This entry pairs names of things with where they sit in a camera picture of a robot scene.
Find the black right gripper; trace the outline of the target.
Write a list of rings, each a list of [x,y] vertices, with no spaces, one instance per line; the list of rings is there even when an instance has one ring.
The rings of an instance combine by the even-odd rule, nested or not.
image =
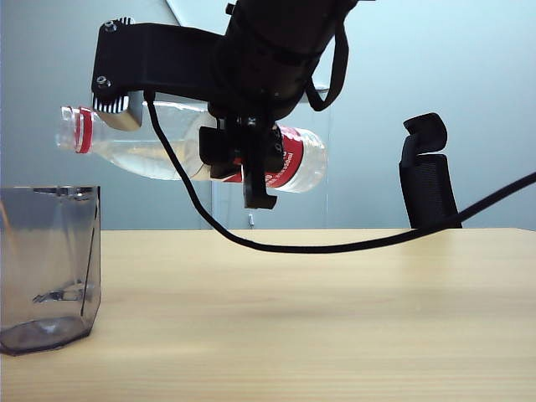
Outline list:
[[[273,209],[276,196],[266,192],[265,173],[276,171],[276,125],[258,117],[230,114],[198,132],[199,156],[213,179],[243,175],[247,209]]]

